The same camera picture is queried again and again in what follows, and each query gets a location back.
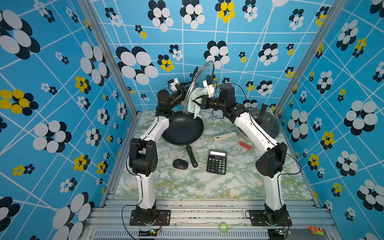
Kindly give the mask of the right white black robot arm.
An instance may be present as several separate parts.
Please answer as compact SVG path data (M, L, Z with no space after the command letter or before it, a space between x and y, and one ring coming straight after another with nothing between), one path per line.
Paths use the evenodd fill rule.
M217 98L213 97L214 92L215 86L205 83L204 94L198 97L202 101L193 100L193 102L201 109L222 111L224 117L241 129L260 151L261 156L255 166L263 175L266 189L265 221L271 226L276 226L288 216L287 207L282 199L280 179L288 147L285 143L278 143L270 137L254 120L248 108L237 103L235 88L231 84L220 85Z

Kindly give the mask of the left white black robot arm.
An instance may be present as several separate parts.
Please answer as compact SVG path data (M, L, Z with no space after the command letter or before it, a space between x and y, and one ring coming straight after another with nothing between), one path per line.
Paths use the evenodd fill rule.
M153 173L158 165L156 143L170 126L173 108L185 100L188 90L188 87L176 85L172 94L167 90L159 91L154 122L143 135L130 141L128 164L137 179L139 191L139 203L134 216L145 224L153 223L157 213L153 187Z

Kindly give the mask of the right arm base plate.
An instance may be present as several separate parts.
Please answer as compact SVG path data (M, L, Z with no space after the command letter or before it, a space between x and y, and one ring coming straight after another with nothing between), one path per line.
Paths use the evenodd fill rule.
M279 211L249 210L248 218L252 226L256 227L291 227L292 220L288 211L280 209Z

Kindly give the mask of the light teal microfiber cloth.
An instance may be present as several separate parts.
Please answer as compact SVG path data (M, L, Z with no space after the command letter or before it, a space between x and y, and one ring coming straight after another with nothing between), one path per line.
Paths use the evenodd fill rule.
M189 97L187 110L189 113L194 114L194 119L197 118L201 110L201 107L197 103L202 103L201 97L203 95L208 95L207 88L195 88Z

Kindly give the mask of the glass pot lid black handle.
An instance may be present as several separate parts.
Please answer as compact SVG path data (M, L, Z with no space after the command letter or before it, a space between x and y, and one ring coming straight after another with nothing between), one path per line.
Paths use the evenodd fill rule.
M254 122L258 123L259 126L272 138L276 138L280 134L280 124L276 117L267 111L268 105L259 104L255 101L244 101L244 106L249 110Z

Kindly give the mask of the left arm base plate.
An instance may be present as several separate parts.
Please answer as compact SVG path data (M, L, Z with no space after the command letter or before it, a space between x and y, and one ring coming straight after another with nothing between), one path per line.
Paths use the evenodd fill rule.
M130 226L169 226L171 210L133 210Z

